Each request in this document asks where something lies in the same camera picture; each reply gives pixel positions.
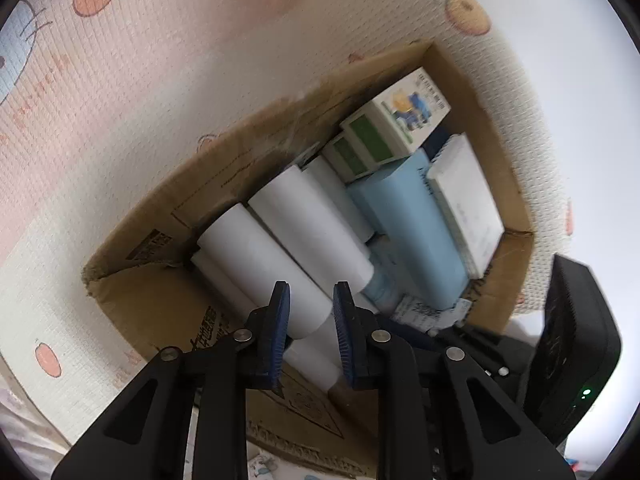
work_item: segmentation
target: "spiral notebook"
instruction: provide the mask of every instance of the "spiral notebook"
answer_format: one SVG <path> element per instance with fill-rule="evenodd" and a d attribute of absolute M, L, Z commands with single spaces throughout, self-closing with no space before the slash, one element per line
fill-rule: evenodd
<path fill-rule="evenodd" d="M 470 278 L 482 278 L 504 232 L 482 168 L 465 134 L 449 137 L 427 179 Z"/>

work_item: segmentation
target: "metal bolt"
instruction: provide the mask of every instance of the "metal bolt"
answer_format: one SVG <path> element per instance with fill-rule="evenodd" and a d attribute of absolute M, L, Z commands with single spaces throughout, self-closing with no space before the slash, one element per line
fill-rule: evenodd
<path fill-rule="evenodd" d="M 452 361 L 462 361 L 465 358 L 465 353 L 457 346 L 450 346 L 447 348 L 447 357 Z"/>
<path fill-rule="evenodd" d="M 249 339 L 251 339 L 253 336 L 254 335 L 252 334 L 251 330 L 249 330 L 248 328 L 241 328 L 240 330 L 236 330 L 234 332 L 234 339 L 239 343 L 249 341 Z"/>
<path fill-rule="evenodd" d="M 376 343 L 386 343 L 391 339 L 391 334 L 386 330 L 374 330 L 371 332 L 371 338 Z"/>
<path fill-rule="evenodd" d="M 160 358 L 162 361 L 175 361 L 178 358 L 178 355 L 180 355 L 178 353 L 178 349 L 172 346 L 163 348 L 160 352 Z"/>

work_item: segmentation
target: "green rectangle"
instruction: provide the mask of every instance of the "green rectangle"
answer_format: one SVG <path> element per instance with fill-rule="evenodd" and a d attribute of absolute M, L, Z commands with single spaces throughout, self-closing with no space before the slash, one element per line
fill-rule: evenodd
<path fill-rule="evenodd" d="M 367 151 L 376 162 L 383 162 L 394 156 L 386 142 L 380 137 L 380 133 L 376 127 L 371 124 L 369 118 L 361 115 L 349 124 L 351 129 L 356 133 L 358 138 L 365 145 Z"/>
<path fill-rule="evenodd" d="M 360 157 L 344 137 L 334 142 L 335 151 L 344 159 L 347 166 L 353 171 L 354 175 L 359 175 L 367 171 L 367 167 L 360 160 Z"/>

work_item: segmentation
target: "notebook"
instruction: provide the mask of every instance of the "notebook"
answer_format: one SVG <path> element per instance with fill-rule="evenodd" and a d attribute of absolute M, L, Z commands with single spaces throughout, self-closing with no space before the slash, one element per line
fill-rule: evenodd
<path fill-rule="evenodd" d="M 449 138 L 427 178 L 471 278 L 482 278 L 504 232 L 482 168 L 465 134 Z"/>
<path fill-rule="evenodd" d="M 468 275 L 427 185 L 428 169 L 429 159 L 420 148 L 351 184 L 348 191 L 367 219 L 391 240 L 419 297 L 445 310 L 464 291 Z"/>

